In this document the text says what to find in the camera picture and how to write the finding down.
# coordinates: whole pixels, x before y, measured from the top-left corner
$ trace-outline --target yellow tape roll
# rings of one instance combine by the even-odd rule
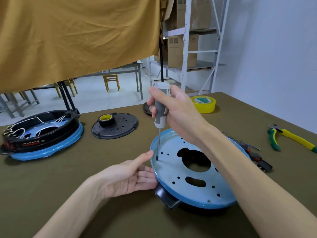
[[[193,96],[191,97],[196,109],[201,114],[211,113],[215,110],[216,100],[208,96]]]

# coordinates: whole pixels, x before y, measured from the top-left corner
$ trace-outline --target black pole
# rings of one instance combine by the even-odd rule
[[[71,97],[70,94],[69,94],[69,91],[68,91],[68,89],[67,89],[67,87],[66,87],[65,82],[64,82],[64,81],[61,81],[61,83],[62,83],[63,88],[64,88],[64,90],[65,90],[65,93],[66,93],[66,96],[67,96],[68,101],[69,101],[69,103],[70,103],[70,106],[72,106],[72,109],[75,110],[75,109],[76,109],[76,108],[75,108],[75,105],[74,105],[74,103],[73,103],[72,97]]]
[[[62,82],[61,82],[61,81],[57,82],[57,85],[58,85],[58,87],[59,87],[59,89],[60,89],[60,91],[61,91],[61,96],[63,97],[63,100],[64,100],[64,103],[65,103],[66,109],[67,109],[68,111],[70,111],[70,107],[69,107],[69,104],[68,104],[68,102],[67,102],[67,99],[66,99],[64,90],[63,90]]]
[[[162,31],[159,31],[159,43],[158,43],[158,47],[159,47],[159,59],[160,59],[160,64],[161,64],[161,81],[164,82],[164,74],[163,74],[163,44],[162,44],[162,40],[161,40],[161,34]]]

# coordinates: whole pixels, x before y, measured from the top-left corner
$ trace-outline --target screwdriver handle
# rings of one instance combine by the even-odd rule
[[[167,94],[168,96],[171,95],[170,84],[168,82],[157,82],[155,83],[155,86],[159,90]],[[166,115],[167,115],[168,109],[164,104],[160,103],[157,100],[155,100],[155,108],[157,110],[157,113],[156,113],[154,124],[157,128],[164,128],[166,124]]]

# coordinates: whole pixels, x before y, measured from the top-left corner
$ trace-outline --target black tape roll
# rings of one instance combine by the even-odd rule
[[[98,118],[98,123],[100,124],[101,127],[105,128],[115,124],[116,120],[114,119],[113,115],[104,114]]]

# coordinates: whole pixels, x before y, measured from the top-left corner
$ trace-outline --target wooden chair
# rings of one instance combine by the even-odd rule
[[[65,80],[65,84],[66,84],[66,86],[69,87],[70,91],[71,91],[72,94],[73,94],[73,97],[75,97],[75,93],[74,93],[74,91],[73,91],[73,88],[75,89],[75,92],[76,92],[77,94],[78,94],[78,92],[77,92],[77,88],[76,88],[74,79],[73,79],[73,78],[70,78],[70,79]],[[54,86],[55,86],[55,89],[56,89],[56,92],[57,92],[58,96],[61,98],[61,93],[60,93],[60,91],[59,91],[58,84],[57,84],[57,83],[54,83]]]
[[[110,75],[102,75],[103,76],[103,80],[105,82],[105,86],[106,86],[106,90],[109,90],[109,85],[108,82],[111,81],[116,81],[117,82],[117,87],[118,87],[118,91],[120,90],[120,84],[119,84],[119,79],[118,79],[118,75],[117,74],[110,74]]]

